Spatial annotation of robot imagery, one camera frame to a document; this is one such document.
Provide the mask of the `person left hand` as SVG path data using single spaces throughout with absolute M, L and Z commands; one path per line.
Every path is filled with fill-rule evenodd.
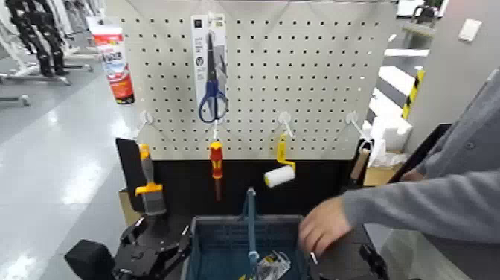
M 342 196 L 332 197 L 318 204 L 300 223 L 298 241 L 303 252 L 323 253 L 348 232 L 352 226 L 344 212 Z

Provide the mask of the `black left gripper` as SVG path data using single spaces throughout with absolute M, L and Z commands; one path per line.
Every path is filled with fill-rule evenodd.
M 146 230 L 146 220 L 141 217 L 121 235 L 121 245 L 114 257 L 113 276 L 116 279 L 164 279 L 181 264 L 191 252 L 191 231 L 186 225 L 179 242 L 165 246 L 137 244 L 138 237 Z

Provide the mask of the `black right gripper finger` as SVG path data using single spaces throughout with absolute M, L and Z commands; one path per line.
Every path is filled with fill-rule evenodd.
M 385 260 L 372 246 L 361 245 L 359 255 L 368 264 L 372 276 L 382 280 L 390 279 Z
M 318 260 L 315 256 L 315 253 L 310 252 L 307 260 L 307 280 L 323 280 L 324 277 L 320 272 Z

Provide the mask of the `person right hand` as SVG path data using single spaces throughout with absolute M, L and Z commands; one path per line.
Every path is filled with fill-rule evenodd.
M 412 169 L 408 172 L 405 172 L 401 177 L 401 182 L 409 182 L 409 181 L 420 181 L 424 179 L 424 175 L 418 172 L 416 169 Z

